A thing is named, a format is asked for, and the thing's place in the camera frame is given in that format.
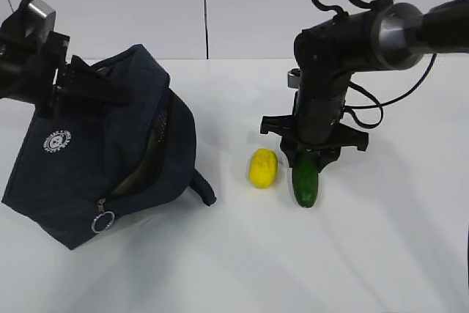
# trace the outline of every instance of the lemon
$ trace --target lemon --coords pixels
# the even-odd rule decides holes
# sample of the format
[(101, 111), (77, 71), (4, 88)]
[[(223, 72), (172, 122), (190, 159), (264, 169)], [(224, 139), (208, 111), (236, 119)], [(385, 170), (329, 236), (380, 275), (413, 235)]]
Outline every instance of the lemon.
[(277, 155), (272, 150), (261, 148), (251, 159), (249, 179), (257, 188), (269, 188), (277, 175)]

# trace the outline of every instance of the printed logo on bag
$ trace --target printed logo on bag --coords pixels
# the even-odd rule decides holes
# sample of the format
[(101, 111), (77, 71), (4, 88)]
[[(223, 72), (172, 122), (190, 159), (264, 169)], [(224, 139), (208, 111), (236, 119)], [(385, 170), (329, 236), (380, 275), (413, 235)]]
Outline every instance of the printed logo on bag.
[(72, 134), (67, 130), (60, 130), (51, 133), (44, 141), (44, 150), (49, 153), (55, 153), (63, 150), (72, 139)]

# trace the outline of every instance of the cucumber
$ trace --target cucumber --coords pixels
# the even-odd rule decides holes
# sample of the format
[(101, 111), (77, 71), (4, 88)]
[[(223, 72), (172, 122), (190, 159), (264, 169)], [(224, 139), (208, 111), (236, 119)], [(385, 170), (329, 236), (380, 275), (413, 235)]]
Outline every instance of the cucumber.
[(314, 161), (314, 154), (300, 153), (292, 168), (293, 193), (298, 204), (311, 208), (317, 199), (319, 170)]

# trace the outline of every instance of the zipper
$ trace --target zipper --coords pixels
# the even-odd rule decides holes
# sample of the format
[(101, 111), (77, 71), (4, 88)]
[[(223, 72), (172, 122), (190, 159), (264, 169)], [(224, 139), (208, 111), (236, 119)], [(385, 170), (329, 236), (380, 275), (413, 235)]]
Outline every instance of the zipper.
[[(97, 201), (97, 211), (99, 212), (99, 214), (93, 219), (93, 222), (91, 223), (91, 230), (95, 233), (95, 234), (99, 234), (100, 232), (103, 232), (103, 231), (106, 231), (107, 229), (109, 229), (112, 224), (114, 224), (114, 220), (116, 218), (116, 214), (114, 214), (114, 212), (111, 212), (110, 210), (105, 210), (104, 209), (104, 203), (106, 202), (106, 199), (105, 198), (101, 198)], [(96, 229), (96, 223), (98, 220), (101, 219), (101, 217), (103, 216), (107, 216), (109, 215), (111, 217), (111, 219), (109, 220), (109, 222), (106, 224), (106, 226), (104, 227), (104, 229), (102, 230), (97, 230)]]
[(97, 211), (99, 214), (104, 214), (104, 203), (106, 203), (106, 198), (101, 198), (97, 201)]

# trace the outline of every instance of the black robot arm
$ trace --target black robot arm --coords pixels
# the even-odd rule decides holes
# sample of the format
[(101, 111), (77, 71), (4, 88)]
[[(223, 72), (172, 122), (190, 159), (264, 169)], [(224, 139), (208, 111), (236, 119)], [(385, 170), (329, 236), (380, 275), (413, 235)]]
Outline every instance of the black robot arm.
[(100, 115), (128, 104), (130, 91), (77, 56), (66, 63), (70, 38), (53, 31), (56, 12), (42, 0), (22, 0), (0, 27), (0, 98), (35, 104), (41, 117)]
[(320, 10), (333, 10), (336, 15), (303, 30), (295, 39), (299, 69), (289, 72), (289, 86), (298, 89), (293, 112), (263, 117), (261, 133), (282, 137), (281, 149), (290, 166), (298, 153), (311, 153), (322, 170), (339, 158), (342, 147), (366, 150), (368, 145), (367, 133), (340, 123), (344, 113), (351, 113), (362, 128), (379, 125), (361, 123), (345, 105), (349, 87), (367, 95), (383, 113), (372, 95), (350, 81), (352, 75), (406, 70), (424, 54), (469, 52), (469, 0), (445, 3), (425, 15), (411, 4), (392, 0), (350, 0), (367, 9), (355, 15), (337, 5), (312, 1)]

